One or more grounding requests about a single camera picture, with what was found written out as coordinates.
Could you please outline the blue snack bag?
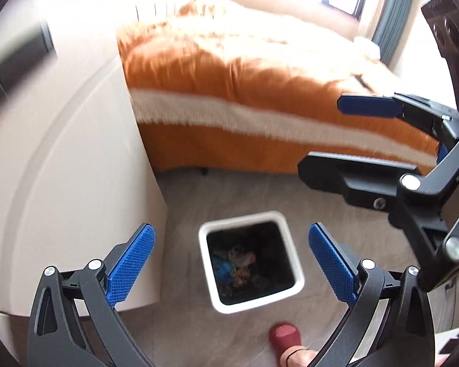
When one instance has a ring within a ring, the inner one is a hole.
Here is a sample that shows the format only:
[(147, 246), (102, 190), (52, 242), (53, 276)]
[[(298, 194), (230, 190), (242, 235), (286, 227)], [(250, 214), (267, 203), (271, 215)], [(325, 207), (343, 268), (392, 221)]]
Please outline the blue snack bag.
[(213, 257), (211, 259), (215, 279), (224, 284), (231, 284), (234, 280), (234, 265), (227, 259)]

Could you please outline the white square trash bin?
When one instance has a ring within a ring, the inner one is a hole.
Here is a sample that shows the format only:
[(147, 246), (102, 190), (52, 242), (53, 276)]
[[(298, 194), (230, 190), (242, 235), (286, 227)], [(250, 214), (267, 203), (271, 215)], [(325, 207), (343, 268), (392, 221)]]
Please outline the white square trash bin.
[[(304, 287), (293, 237), (286, 219), (277, 211), (206, 222), (198, 237), (211, 303), (221, 314), (278, 302)], [(234, 265), (233, 283), (215, 279), (213, 257)]]

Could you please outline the teal curtain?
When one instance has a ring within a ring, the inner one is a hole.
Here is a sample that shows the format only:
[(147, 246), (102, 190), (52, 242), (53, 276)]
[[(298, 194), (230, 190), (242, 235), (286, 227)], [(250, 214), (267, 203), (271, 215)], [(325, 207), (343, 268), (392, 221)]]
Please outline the teal curtain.
[(413, 0), (385, 0), (372, 42), (380, 48), (381, 62), (389, 65), (409, 16)]

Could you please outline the red slipper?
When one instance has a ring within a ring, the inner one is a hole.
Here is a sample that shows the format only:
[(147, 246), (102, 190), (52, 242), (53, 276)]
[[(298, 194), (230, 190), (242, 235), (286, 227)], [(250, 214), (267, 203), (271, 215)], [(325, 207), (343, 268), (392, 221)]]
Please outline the red slipper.
[(268, 332), (268, 339), (278, 359), (286, 350), (302, 344), (299, 329), (290, 322), (273, 325)]

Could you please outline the white bedside drawer cabinet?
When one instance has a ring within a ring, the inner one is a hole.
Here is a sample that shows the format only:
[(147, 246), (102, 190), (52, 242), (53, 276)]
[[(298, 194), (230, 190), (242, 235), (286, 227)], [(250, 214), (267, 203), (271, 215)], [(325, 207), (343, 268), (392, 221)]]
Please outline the white bedside drawer cabinet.
[(166, 203), (112, 28), (50, 21), (54, 53), (0, 108), (0, 313), (28, 316), (41, 273), (80, 269), (142, 223), (156, 248), (119, 310), (157, 302)]

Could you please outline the white lace bed sheet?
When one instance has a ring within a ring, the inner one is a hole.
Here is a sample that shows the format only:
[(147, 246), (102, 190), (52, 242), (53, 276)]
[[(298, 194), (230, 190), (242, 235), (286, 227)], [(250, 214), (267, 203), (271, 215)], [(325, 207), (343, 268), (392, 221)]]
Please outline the white lace bed sheet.
[(436, 160), (397, 137), (218, 98), (140, 89), (131, 91), (131, 101), (136, 121), (144, 124), (199, 125), (300, 144), (315, 141), (328, 147), (356, 147), (362, 152), (386, 153), (389, 159), (405, 158), (418, 166), (430, 167)]

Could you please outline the beige padded headboard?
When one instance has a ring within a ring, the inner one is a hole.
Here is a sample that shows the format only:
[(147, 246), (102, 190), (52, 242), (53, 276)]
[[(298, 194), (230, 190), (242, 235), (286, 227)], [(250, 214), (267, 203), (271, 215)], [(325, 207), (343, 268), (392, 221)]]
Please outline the beige padded headboard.
[(160, 22), (175, 16), (181, 8), (179, 3), (140, 2), (136, 5), (136, 17), (139, 22)]

